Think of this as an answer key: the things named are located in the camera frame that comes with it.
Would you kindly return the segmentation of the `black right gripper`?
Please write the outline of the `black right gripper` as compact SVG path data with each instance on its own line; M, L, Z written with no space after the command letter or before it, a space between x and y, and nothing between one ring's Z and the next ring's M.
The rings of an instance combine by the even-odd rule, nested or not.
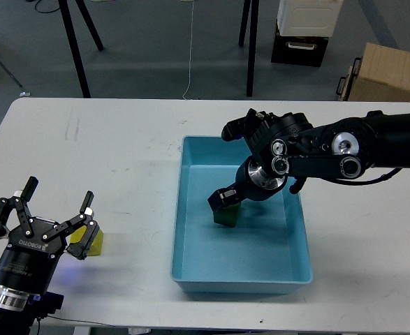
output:
M238 168L233 188L220 188L208 197L213 212L236 205L243 200L265 201L285 187L288 177L269 177L249 156Z

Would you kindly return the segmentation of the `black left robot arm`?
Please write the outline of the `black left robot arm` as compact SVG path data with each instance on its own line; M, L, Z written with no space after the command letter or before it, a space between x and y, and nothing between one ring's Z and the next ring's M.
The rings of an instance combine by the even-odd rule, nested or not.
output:
M63 253L84 260L100 231L86 193L80 212L58 223L32 216L30 201L38 180L10 198L0 198L0 239L8 243L0 257L0 334L28 334L39 321L61 308L64 297L47 288Z

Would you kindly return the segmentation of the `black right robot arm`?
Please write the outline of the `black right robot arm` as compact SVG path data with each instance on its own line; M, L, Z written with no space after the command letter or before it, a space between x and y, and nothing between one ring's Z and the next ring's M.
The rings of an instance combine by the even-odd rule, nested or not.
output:
M239 167L235 182L213 192L208 203L213 212L249 199L264 201L279 192L292 177L292 194L308 178L359 186L368 168L391 171L371 180L386 181L410 168L410 114L387 115L380 110L366 117L349 117L325 126L312 126L306 116L250 109L245 117L228 122L224 141L244 139L251 155Z

